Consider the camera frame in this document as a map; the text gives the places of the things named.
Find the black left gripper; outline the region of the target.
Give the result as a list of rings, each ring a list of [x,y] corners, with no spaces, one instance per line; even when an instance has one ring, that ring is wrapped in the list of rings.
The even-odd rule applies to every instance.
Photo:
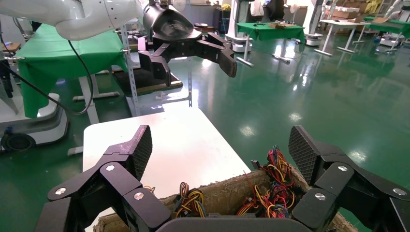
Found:
[[[173,6],[149,3],[143,15],[143,26],[152,42],[138,43],[138,57],[143,70],[152,73],[169,87],[171,71],[168,60],[179,57],[200,57],[210,60],[231,78],[236,77],[237,62],[232,45],[217,34],[202,35]]]

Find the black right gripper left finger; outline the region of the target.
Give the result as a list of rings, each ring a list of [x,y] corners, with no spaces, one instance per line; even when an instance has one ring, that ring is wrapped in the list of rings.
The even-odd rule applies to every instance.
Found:
[[[171,212],[141,183],[152,146],[148,125],[109,146],[93,167],[48,192],[35,231],[83,232],[108,208],[133,232],[158,230]]]

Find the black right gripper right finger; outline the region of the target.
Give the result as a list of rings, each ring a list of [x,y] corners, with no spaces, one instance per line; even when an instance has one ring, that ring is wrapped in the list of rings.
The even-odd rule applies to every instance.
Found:
[[[338,146],[314,140],[302,126],[291,129],[289,153],[310,189],[293,219],[323,232],[339,208],[374,232],[410,229],[410,192],[359,167]]]

